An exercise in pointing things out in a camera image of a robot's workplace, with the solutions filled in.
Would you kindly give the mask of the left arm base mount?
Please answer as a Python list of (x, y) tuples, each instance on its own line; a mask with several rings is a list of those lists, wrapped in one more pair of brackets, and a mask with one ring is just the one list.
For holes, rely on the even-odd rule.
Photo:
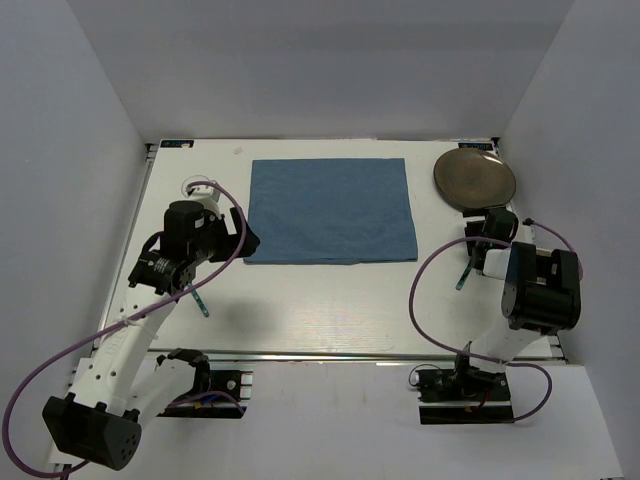
[(253, 373), (249, 370), (212, 367), (199, 350), (177, 348), (156, 358), (156, 368), (166, 360), (187, 363), (194, 371), (193, 388), (178, 396), (159, 417), (241, 419), (251, 397)]

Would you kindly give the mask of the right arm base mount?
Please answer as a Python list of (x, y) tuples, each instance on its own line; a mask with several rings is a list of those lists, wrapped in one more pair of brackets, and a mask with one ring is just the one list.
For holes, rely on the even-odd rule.
[(504, 373), (489, 381), (462, 383), (453, 368), (421, 364), (408, 375), (418, 393), (421, 425), (484, 425), (514, 422), (511, 393)]

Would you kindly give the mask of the blue cloth napkin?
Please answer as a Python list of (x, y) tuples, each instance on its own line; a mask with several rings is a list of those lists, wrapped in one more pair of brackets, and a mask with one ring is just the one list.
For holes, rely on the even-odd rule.
[(418, 257), (402, 158), (259, 159), (248, 223), (255, 265), (354, 265)]

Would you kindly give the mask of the dark round plate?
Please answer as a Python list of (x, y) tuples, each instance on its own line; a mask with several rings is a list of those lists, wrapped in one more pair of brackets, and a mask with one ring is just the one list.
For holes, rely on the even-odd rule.
[(516, 193), (513, 171), (497, 155), (456, 148), (435, 162), (433, 179), (441, 198), (458, 211), (504, 206)]

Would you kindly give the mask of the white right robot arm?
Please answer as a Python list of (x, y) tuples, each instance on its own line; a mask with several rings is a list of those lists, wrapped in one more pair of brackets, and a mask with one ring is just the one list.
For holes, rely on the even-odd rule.
[(506, 365), (535, 341), (573, 329), (581, 314), (583, 269), (574, 248), (543, 250), (516, 239), (520, 221), (506, 207), (465, 210), (469, 267), (484, 271), (491, 254), (507, 259), (502, 318), (456, 356), (453, 390), (472, 399), (499, 382)]

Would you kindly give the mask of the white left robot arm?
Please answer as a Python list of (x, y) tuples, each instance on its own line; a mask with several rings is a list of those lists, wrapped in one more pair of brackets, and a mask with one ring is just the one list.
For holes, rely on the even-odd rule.
[(139, 447), (143, 428), (181, 397), (211, 395), (206, 356), (177, 348), (158, 358), (141, 382), (136, 374), (164, 321), (187, 295), (205, 262), (228, 266), (260, 244), (238, 207), (230, 233), (215, 202), (178, 200), (164, 213), (163, 229), (143, 245), (128, 277), (121, 318), (87, 370), (63, 398), (51, 397), (43, 419), (57, 449), (120, 471)]

